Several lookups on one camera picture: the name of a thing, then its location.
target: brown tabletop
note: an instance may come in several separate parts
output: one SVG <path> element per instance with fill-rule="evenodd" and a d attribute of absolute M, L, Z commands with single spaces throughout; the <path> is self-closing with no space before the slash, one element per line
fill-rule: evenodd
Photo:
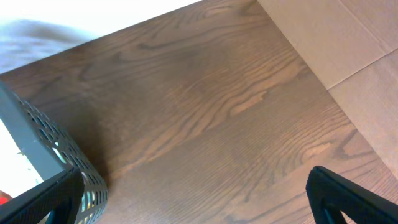
<path fill-rule="evenodd" d="M 315 165 L 398 201 L 398 182 L 256 1 L 204 0 L 0 80 L 106 179 L 100 223 L 312 222 Z"/>

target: wooden surface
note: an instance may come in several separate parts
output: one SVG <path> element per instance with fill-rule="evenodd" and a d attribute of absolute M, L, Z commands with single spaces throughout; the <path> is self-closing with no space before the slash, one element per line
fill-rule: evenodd
<path fill-rule="evenodd" d="M 315 165 L 398 182 L 256 1 L 204 0 L 0 79 L 104 176 L 100 223 L 312 222 Z"/>
<path fill-rule="evenodd" d="M 330 90 L 337 103 L 398 177 L 398 50 Z"/>
<path fill-rule="evenodd" d="M 398 47 L 395 0 L 259 0 L 330 89 Z"/>

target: plastic basket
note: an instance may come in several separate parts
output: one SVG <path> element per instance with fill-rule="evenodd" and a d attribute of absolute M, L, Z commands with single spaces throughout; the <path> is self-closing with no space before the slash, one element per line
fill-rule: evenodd
<path fill-rule="evenodd" d="M 108 189 L 68 132 L 1 82 L 0 119 L 43 181 L 72 166 L 80 169 L 85 191 L 75 223 L 94 223 L 105 210 Z"/>

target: red object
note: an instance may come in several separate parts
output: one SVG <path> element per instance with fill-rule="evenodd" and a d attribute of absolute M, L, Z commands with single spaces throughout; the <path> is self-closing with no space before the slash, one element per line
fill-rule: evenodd
<path fill-rule="evenodd" d="M 0 205 L 5 204 L 6 202 L 8 202 L 8 198 L 0 196 Z"/>

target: wooden table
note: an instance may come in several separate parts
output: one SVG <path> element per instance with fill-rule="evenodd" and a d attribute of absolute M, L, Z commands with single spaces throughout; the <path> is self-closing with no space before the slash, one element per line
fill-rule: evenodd
<path fill-rule="evenodd" d="M 100 223 L 312 222 L 315 165 L 398 201 L 398 182 L 256 1 L 204 0 L 0 79 L 106 179 Z"/>

